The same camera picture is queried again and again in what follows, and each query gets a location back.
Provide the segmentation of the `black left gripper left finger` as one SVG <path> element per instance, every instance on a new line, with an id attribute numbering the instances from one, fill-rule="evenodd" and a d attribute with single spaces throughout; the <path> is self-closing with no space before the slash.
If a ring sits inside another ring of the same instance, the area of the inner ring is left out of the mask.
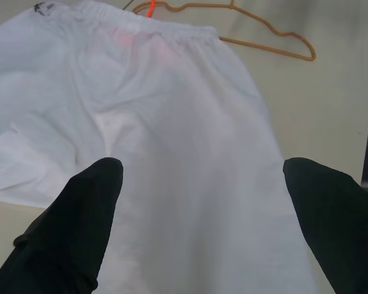
<path id="1" fill-rule="evenodd" d="M 106 157 L 73 176 L 14 242 L 0 268 L 0 293 L 92 293 L 123 184 Z"/>

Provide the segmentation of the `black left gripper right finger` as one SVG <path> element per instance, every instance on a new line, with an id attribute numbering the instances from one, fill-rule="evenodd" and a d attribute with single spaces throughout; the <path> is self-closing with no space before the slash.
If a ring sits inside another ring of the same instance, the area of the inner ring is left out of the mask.
<path id="1" fill-rule="evenodd" d="M 368 192 L 310 159 L 283 165 L 304 238 L 336 293 L 368 293 Z"/>

